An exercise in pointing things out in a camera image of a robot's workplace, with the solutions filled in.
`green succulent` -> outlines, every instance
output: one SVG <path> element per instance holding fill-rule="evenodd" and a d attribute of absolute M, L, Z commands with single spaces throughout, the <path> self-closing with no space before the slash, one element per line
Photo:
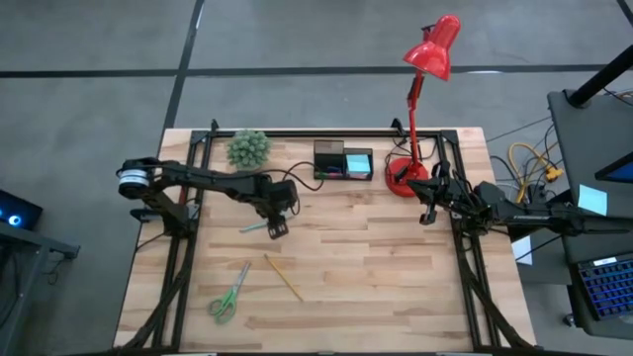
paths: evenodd
<path fill-rule="evenodd" d="M 259 168 L 268 160 L 270 139 L 263 132 L 243 130 L 228 144 L 228 162 L 239 170 Z"/>

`wooden table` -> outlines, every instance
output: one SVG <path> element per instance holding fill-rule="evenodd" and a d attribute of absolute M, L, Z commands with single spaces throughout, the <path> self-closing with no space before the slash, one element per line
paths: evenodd
<path fill-rule="evenodd" d="M 456 130 L 468 179 L 473 185 L 494 182 L 482 129 Z M 168 130 L 160 159 L 184 163 L 190 132 Z M 302 160 L 312 161 L 313 140 L 274 138 L 264 168 L 287 169 Z M 233 170 L 226 161 L 227 142 L 214 140 L 210 169 Z M 297 184 L 301 213 L 289 220 L 290 233 L 278 240 L 271 240 L 265 229 L 238 232 L 261 221 L 252 207 L 222 194 L 205 194 L 181 351 L 471 349 L 447 213 L 438 211 L 437 223 L 422 226 L 418 219 L 425 206 L 387 189 L 382 172 L 384 157 L 394 147 L 390 138 L 350 137 L 345 138 L 345 146 L 374 149 L 373 181 L 326 181 L 318 192 Z M 428 154 L 432 146 L 426 140 L 421 149 Z M 430 171 L 437 159 L 435 153 L 424 166 Z M 308 184 L 317 184 L 311 167 L 293 172 Z M 168 193 L 176 199 L 178 191 L 172 188 Z M 147 223 L 139 242 L 161 231 L 161 222 Z M 129 340 L 155 307 L 168 241 L 162 237 L 136 255 L 116 345 Z M 482 248 L 495 303 L 519 334 L 534 343 L 509 239 L 490 233 L 482 238 Z M 264 253 L 284 271 L 305 302 L 284 284 Z M 247 261 L 252 265 L 239 292 L 235 316 L 228 324 L 216 325 L 207 314 L 207 304 L 226 292 Z M 488 340 L 477 304 L 480 329 Z M 169 325 L 166 332 L 170 335 Z"/>

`laptop keyboard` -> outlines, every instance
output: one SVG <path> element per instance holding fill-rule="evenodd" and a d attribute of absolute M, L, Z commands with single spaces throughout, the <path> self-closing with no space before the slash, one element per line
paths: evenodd
<path fill-rule="evenodd" d="M 596 320 L 633 313 L 633 253 L 578 264 Z"/>

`scissors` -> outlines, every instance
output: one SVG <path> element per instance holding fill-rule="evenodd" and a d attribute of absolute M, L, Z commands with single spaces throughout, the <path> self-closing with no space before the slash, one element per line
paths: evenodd
<path fill-rule="evenodd" d="M 239 287 L 241 287 L 242 282 L 244 282 L 244 278 L 246 278 L 246 272 L 248 272 L 249 267 L 250 262 L 246 262 L 246 265 L 242 268 L 241 273 L 239 273 L 237 282 L 228 289 L 225 296 L 209 303 L 207 311 L 215 317 L 216 324 L 224 324 L 231 320 L 235 315 L 235 299 L 237 298 L 237 292 L 239 292 Z"/>

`pencil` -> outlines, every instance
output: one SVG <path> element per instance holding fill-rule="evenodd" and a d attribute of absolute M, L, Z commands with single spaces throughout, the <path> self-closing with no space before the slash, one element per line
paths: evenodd
<path fill-rule="evenodd" d="M 281 273 L 281 271 L 279 270 L 279 268 L 277 268 L 277 266 L 275 266 L 275 264 L 273 263 L 273 261 L 270 260 L 270 258 L 268 257 L 268 255 L 266 253 L 264 253 L 264 257 L 266 257 L 266 261 L 268 261 L 268 263 L 270 263 L 271 266 L 273 266 L 273 268 L 275 269 L 275 271 L 277 271 L 277 273 L 279 274 L 279 277 L 281 277 L 281 279 L 284 280 L 284 282 L 286 282 L 286 285 L 290 288 L 291 291 L 293 291 L 293 293 L 295 294 L 295 296 L 297 296 L 297 298 L 299 298 L 300 301 L 304 301 L 303 298 L 301 298 L 301 295 L 299 294 L 299 292 L 297 292 L 297 290 L 295 289 L 295 287 L 293 287 L 292 284 L 290 284 L 290 282 L 286 279 L 286 277 L 284 276 L 283 273 Z"/>

